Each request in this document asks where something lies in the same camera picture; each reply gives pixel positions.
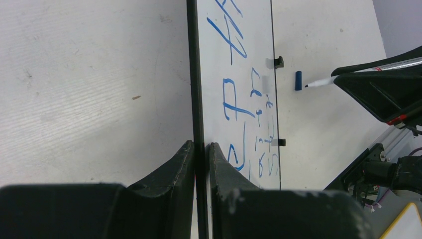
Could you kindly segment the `blue marker cap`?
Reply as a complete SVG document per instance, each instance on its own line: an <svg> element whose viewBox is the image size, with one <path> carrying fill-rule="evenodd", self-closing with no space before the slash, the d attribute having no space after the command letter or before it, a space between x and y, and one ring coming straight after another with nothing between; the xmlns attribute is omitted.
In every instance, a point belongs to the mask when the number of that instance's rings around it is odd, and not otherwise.
<svg viewBox="0 0 422 239"><path fill-rule="evenodd" d="M302 71L297 71L295 73L295 91L302 90Z"/></svg>

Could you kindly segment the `black framed whiteboard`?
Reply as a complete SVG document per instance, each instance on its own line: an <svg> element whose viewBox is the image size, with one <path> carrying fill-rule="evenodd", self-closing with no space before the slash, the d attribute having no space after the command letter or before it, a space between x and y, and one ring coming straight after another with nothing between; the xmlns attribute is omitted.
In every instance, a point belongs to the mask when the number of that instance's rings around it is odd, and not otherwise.
<svg viewBox="0 0 422 239"><path fill-rule="evenodd" d="M207 148L260 189L281 189L276 69L270 0L187 1L197 220L191 238L211 237Z"/></svg>

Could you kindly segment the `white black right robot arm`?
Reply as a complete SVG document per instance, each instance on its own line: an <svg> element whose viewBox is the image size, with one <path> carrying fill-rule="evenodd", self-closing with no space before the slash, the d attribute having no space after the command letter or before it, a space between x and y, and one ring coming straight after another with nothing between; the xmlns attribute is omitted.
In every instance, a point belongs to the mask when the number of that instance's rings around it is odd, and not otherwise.
<svg viewBox="0 0 422 239"><path fill-rule="evenodd" d="M380 122L422 133L422 49L371 63L340 67L332 72L333 83L350 95ZM375 187L398 196L422 196L422 158L411 155L396 162L382 159L382 145L364 150L328 186L349 193L362 206L374 207L368 198Z"/></svg>

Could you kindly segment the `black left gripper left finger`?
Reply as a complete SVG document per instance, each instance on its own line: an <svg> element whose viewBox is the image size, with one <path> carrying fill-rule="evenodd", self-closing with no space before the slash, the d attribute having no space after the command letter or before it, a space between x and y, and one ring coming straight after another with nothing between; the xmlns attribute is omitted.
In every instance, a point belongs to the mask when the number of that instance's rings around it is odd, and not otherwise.
<svg viewBox="0 0 422 239"><path fill-rule="evenodd" d="M188 239L194 143L141 180L9 185L0 190L3 239Z"/></svg>

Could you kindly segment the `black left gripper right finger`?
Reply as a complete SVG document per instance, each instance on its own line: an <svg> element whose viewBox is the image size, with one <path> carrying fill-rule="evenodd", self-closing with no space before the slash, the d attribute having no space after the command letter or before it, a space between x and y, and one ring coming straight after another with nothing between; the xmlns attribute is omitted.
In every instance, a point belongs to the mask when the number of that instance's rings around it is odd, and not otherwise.
<svg viewBox="0 0 422 239"><path fill-rule="evenodd" d="M361 207L340 191L264 190L209 145L215 239L371 239Z"/></svg>

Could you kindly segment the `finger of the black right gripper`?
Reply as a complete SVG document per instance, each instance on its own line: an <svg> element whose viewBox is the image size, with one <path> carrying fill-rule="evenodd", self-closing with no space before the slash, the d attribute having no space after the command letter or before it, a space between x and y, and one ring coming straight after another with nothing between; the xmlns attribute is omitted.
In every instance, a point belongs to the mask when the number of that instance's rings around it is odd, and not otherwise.
<svg viewBox="0 0 422 239"><path fill-rule="evenodd" d="M403 54L400 54L400 55L397 55L397 56L394 56L394 57L390 57L390 58L387 58L387 59L374 61L374 62L370 62L370 63L339 67L339 68L336 68L331 73L331 76L333 77L333 76L341 75L341 74L344 74L344 73L357 72L358 70L380 67L380 66L384 66L384 65L388 65L388 64L393 64L393 63L396 63L396 62L401 62L401 61L405 61L405 60L418 58L418 57L421 57L421 56L422 56L422 46L417 47L417 48L415 48L411 51L408 51L406 53L403 53Z"/></svg>
<svg viewBox="0 0 422 239"><path fill-rule="evenodd" d="M335 77L334 84L377 120L386 124L421 124L421 67L350 72Z"/></svg>

